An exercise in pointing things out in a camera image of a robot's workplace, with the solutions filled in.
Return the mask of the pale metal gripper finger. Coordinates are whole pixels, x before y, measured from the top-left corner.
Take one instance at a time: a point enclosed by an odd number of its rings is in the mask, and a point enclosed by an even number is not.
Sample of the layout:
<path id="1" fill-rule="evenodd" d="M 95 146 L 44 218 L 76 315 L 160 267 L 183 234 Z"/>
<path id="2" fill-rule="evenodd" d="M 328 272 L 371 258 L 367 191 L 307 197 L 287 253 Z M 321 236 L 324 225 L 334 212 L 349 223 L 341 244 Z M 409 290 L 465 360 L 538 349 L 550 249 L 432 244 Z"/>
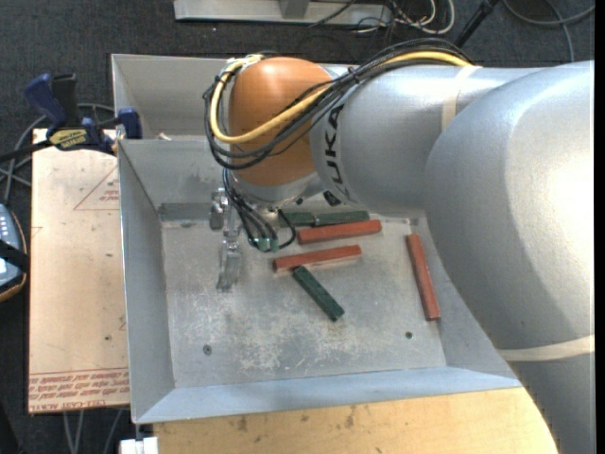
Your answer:
<path id="1" fill-rule="evenodd" d="M 229 273 L 230 250 L 227 245 L 222 245 L 220 248 L 218 265 L 216 288 L 219 290 L 228 290 L 231 287 L 231 275 Z"/>
<path id="2" fill-rule="evenodd" d="M 242 253 L 237 242 L 229 245 L 229 286 L 232 287 L 239 278 Z"/>

